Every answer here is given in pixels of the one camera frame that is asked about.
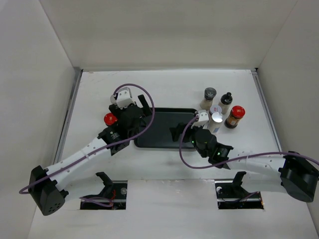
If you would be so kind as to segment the red-lid brown jar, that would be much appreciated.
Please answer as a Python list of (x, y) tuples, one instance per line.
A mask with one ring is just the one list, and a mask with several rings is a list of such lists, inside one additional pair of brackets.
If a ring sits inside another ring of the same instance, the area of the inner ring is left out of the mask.
[(227, 128), (236, 128), (239, 121), (245, 115), (245, 109), (242, 106), (234, 106), (224, 124)]
[(112, 124), (116, 123), (118, 119), (112, 114), (112, 113), (107, 113), (104, 116), (104, 123), (107, 126), (111, 126)]

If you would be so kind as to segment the silver-lid shaker blue label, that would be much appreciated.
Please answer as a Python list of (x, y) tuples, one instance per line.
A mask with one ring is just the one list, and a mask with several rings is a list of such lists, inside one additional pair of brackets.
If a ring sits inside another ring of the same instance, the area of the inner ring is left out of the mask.
[(215, 112), (211, 115), (208, 124), (208, 130), (214, 134), (217, 133), (223, 123), (223, 115), (219, 112)]

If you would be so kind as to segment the white-lid jar red label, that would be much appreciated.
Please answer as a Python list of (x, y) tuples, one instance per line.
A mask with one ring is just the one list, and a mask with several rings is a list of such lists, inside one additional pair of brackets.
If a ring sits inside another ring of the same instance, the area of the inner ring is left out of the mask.
[(212, 105), (209, 109), (209, 114), (213, 115), (214, 113), (222, 114), (222, 108), (219, 105)]

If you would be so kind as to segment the clear-grinder-top salt bottle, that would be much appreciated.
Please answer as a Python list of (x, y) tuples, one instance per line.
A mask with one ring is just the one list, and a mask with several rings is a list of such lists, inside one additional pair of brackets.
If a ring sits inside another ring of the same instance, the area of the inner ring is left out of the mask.
[(212, 88), (212, 87), (208, 87), (204, 90), (204, 98), (200, 103), (200, 107), (203, 110), (209, 110), (210, 107), (212, 106), (212, 102), (214, 97), (217, 95), (217, 91)]

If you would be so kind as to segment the black-cap pepper bottle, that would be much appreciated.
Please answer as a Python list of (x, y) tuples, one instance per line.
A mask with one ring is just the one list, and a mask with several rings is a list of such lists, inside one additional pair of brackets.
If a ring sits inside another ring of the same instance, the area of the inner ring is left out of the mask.
[(230, 92), (227, 92), (226, 94), (224, 94), (221, 99), (220, 102), (218, 103), (218, 105), (221, 107), (221, 113), (223, 115), (225, 115), (229, 109), (229, 107), (231, 106), (233, 101), (233, 97), (232, 94)]

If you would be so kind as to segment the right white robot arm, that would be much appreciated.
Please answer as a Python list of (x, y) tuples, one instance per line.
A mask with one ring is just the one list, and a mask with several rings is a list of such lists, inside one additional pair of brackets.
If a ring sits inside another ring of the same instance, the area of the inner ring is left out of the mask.
[(232, 193), (243, 197), (248, 192), (280, 192), (292, 198), (310, 203), (314, 200), (319, 162), (297, 152), (265, 152), (252, 154), (241, 152), (230, 159), (232, 146), (221, 144), (208, 129), (180, 123), (170, 129), (173, 141), (191, 142), (196, 151), (208, 160), (208, 168), (235, 170), (229, 184)]

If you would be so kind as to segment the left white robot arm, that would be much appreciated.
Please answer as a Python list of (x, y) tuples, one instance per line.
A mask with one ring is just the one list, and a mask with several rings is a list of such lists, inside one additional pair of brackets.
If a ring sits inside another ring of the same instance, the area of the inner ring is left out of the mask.
[(46, 168), (37, 166), (32, 169), (28, 193), (44, 216), (57, 212), (65, 202), (75, 198), (112, 207), (114, 182), (105, 172), (96, 172), (89, 178), (80, 179), (79, 176), (91, 166), (125, 149), (143, 133), (140, 128), (145, 123), (144, 118), (154, 118), (155, 108), (143, 95), (139, 95), (138, 99), (142, 107), (134, 102), (123, 109), (110, 105), (109, 109), (116, 115), (117, 121), (72, 156)]

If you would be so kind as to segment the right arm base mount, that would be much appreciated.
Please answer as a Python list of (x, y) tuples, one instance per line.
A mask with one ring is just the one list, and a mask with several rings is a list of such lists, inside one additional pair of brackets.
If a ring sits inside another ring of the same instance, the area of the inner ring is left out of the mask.
[(242, 179), (247, 173), (236, 173), (234, 179), (215, 180), (217, 206), (220, 210), (264, 209), (260, 192), (247, 192)]

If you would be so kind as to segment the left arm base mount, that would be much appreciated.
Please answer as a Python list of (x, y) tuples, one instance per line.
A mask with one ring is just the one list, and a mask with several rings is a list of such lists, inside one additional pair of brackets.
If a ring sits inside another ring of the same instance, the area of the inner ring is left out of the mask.
[(84, 196), (90, 201), (81, 200), (81, 210), (125, 210), (128, 193), (127, 181), (112, 181), (104, 172), (96, 173), (103, 181), (104, 188), (98, 194)]

